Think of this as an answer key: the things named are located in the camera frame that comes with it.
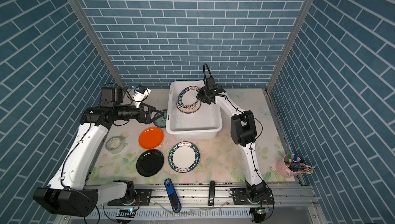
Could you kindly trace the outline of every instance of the white tub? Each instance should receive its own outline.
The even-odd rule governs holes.
[[[189,86],[204,86],[200,81],[175,81],[170,85],[169,104],[167,106],[166,131],[177,140],[211,139],[222,129],[220,108],[211,103],[201,103],[194,113],[182,113],[176,107],[180,92]]]

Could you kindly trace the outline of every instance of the floral tablecloth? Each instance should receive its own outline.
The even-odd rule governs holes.
[[[259,169],[265,181],[294,181],[294,178],[284,179],[275,170],[276,163],[284,156],[279,135],[270,115],[264,94],[261,89],[227,89],[230,98],[241,108],[251,110],[254,117],[263,125],[262,135],[256,142]],[[169,90],[153,89],[145,103],[157,109],[167,109]],[[168,154],[171,148],[181,142],[172,135],[164,132],[163,142],[156,148],[160,150],[165,163],[159,173],[152,177],[143,177],[136,170],[136,161],[145,151],[138,143],[140,133],[153,124],[140,124],[130,121],[128,124],[112,126],[106,141],[119,137],[125,142],[125,148],[112,154],[105,146],[96,160],[93,171],[87,182],[88,185],[103,185],[114,180],[132,180],[135,184],[162,184],[171,178],[173,183],[208,183],[215,182],[244,182],[244,161],[238,145],[230,137],[230,118],[221,111],[223,128],[214,139],[190,140],[200,151],[200,162],[190,172],[175,172],[169,165]],[[258,133],[260,124],[256,123]]]

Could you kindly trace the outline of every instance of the wall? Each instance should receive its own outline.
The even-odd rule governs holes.
[[[0,223],[55,220],[32,200],[111,81],[66,0],[0,0]]]
[[[124,83],[265,87],[303,0],[80,0]]]
[[[394,223],[395,0],[314,0],[272,96],[332,223]]]

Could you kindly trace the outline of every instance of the pink cup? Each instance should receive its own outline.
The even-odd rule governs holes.
[[[279,175],[283,178],[290,178],[295,176],[297,173],[296,172],[292,172],[287,165],[285,164],[285,162],[288,162],[288,154],[286,154],[283,158],[283,160],[279,160],[279,162],[277,162],[276,164],[276,171],[279,173]]]

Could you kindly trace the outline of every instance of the orange plate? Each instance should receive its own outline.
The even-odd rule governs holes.
[[[158,127],[145,129],[139,137],[139,144],[143,149],[153,149],[163,141],[163,131]]]

